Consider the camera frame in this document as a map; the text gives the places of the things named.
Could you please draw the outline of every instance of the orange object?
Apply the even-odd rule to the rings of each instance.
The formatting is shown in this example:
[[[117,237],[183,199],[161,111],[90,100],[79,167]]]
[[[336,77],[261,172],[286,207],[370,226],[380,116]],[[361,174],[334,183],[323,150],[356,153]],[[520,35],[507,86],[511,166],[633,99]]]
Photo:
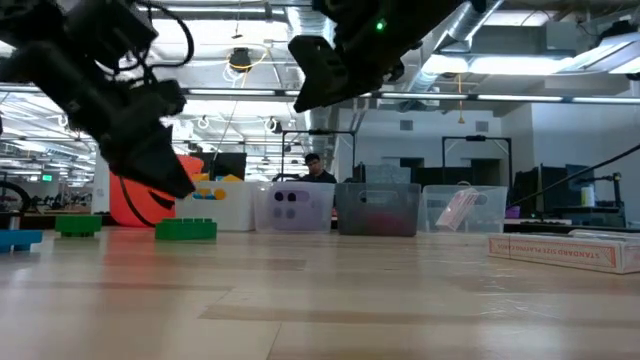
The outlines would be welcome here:
[[[227,175],[222,179],[222,181],[224,181],[224,182],[242,182],[242,179],[240,179],[239,177],[237,177],[235,175]]]
[[[202,171],[202,160],[186,155],[178,155],[178,158],[190,176]],[[151,227],[176,215],[175,198],[148,186],[111,173],[109,188],[111,216],[122,226]]]
[[[191,175],[191,181],[209,181],[209,174],[193,174]]]
[[[213,196],[215,196],[216,200],[224,200],[227,198],[227,192],[223,189],[216,189],[213,192]]]

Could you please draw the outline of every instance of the clear plastic bin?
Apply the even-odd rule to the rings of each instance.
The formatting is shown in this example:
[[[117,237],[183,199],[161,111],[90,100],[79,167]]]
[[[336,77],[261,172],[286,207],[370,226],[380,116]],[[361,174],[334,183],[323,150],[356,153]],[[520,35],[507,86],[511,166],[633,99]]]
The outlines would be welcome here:
[[[419,230],[428,233],[502,233],[507,191],[503,186],[425,186]],[[473,197],[463,197],[464,206],[452,202],[456,195],[460,199],[462,194],[473,194]],[[442,225],[446,223],[443,219],[450,214],[457,215],[457,226]]]
[[[255,192],[258,232],[329,232],[334,184],[260,183]]]
[[[338,184],[336,201],[342,235],[416,235],[418,184]]]
[[[253,192],[258,183],[199,181],[196,191],[176,200],[176,217],[206,218],[218,223],[219,231],[255,229]]]

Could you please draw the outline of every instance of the gray plastic bin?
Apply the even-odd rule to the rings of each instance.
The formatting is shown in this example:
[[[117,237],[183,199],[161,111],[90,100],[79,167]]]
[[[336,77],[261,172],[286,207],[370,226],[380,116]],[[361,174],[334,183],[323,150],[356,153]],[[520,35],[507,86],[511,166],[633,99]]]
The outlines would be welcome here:
[[[336,185],[338,231],[342,235],[415,236],[420,185]]]

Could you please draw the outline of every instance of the pink object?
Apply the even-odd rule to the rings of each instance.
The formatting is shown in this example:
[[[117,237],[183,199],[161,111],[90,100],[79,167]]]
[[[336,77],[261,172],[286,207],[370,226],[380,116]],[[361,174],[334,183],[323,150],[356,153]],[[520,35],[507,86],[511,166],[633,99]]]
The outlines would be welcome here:
[[[473,188],[458,191],[453,196],[453,199],[449,201],[449,205],[447,205],[442,214],[440,214],[436,226],[442,230],[458,230],[458,227],[476,203],[478,196],[480,196],[480,193]]]

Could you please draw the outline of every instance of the man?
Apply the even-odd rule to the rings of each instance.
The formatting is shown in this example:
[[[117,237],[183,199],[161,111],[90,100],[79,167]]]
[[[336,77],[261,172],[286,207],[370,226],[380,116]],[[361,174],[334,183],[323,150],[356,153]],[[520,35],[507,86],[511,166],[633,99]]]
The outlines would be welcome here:
[[[307,167],[309,168],[309,174],[302,177],[302,179],[300,179],[301,181],[327,184],[337,183],[336,178],[326,172],[322,167],[322,161],[320,161],[320,156],[318,154],[309,154],[305,156],[304,163],[307,164]]]

